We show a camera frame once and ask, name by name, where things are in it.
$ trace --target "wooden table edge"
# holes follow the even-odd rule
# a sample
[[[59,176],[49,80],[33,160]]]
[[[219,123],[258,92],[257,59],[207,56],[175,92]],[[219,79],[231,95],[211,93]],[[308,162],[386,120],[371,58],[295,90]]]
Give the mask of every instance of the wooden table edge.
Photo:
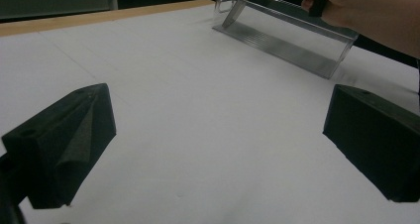
[[[118,19],[164,13],[214,4],[211,0],[193,0],[179,3],[160,4],[139,8],[80,14],[66,17],[47,18],[0,24],[0,37],[102,23]]]

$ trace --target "human arm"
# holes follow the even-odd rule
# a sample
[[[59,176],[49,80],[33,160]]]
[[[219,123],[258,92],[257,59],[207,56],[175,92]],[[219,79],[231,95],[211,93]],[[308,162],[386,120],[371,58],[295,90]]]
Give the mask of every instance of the human arm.
[[[328,0],[322,19],[420,57],[420,0]],[[309,10],[313,0],[303,0]]]

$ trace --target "transparent tray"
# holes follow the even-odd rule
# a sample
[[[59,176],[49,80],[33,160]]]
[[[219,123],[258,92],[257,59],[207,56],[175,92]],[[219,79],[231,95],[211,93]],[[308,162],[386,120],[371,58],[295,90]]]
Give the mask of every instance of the transparent tray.
[[[245,3],[243,11],[224,27],[238,1]],[[333,75],[359,35],[281,0],[216,0],[213,29],[324,78]]]

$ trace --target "white table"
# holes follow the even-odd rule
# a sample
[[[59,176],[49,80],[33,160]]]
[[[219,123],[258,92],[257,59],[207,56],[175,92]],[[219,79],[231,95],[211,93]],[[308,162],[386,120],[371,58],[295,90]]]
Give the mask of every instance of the white table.
[[[117,124],[71,207],[26,199],[28,223],[419,223],[322,135],[335,84],[418,113],[418,71],[353,48],[326,80],[212,30],[213,8],[0,37],[0,134],[100,82]]]

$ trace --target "knife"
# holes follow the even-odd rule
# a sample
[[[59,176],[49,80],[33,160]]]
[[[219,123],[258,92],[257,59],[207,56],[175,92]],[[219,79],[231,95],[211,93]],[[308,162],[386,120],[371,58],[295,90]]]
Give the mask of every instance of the knife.
[[[239,17],[239,15],[242,13],[246,6],[247,0],[238,0],[234,7],[232,8],[231,12],[229,12],[228,16],[226,17],[225,21],[222,24],[223,28],[228,28],[231,26]]]
[[[309,17],[322,17],[322,11],[324,11],[327,2],[328,0],[314,0],[312,7],[309,9]]]

